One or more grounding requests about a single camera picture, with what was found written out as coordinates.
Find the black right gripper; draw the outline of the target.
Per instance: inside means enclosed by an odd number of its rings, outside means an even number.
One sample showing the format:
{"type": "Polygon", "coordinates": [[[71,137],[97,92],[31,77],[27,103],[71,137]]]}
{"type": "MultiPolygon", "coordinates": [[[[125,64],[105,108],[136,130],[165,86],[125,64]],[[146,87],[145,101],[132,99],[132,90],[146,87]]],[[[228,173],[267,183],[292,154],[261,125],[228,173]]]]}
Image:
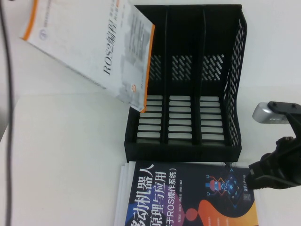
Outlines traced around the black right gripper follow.
{"type": "Polygon", "coordinates": [[[250,188],[287,189],[301,185],[301,140],[283,137],[276,149],[249,165],[250,188]]]}

